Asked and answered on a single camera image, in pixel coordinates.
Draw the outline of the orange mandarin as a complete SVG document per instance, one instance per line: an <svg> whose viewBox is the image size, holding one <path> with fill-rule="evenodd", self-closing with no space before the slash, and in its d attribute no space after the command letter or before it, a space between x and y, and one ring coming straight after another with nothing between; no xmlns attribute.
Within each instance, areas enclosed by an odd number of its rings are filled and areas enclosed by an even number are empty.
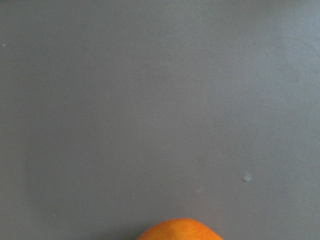
<svg viewBox="0 0 320 240"><path fill-rule="evenodd" d="M144 231L137 240L222 240L217 233L191 218L162 221Z"/></svg>

